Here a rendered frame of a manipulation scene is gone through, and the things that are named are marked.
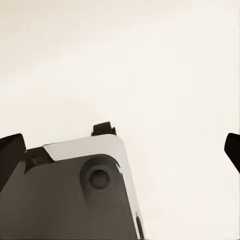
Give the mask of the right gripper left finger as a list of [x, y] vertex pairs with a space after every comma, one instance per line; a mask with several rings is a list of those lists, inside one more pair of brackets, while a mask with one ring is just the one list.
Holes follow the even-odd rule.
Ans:
[[0, 138], [0, 193], [26, 153], [22, 133]]

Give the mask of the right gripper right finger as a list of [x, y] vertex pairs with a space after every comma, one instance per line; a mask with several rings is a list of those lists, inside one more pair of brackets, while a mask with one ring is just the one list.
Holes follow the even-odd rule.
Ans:
[[224, 151], [240, 173], [240, 135], [229, 133], [224, 146]]

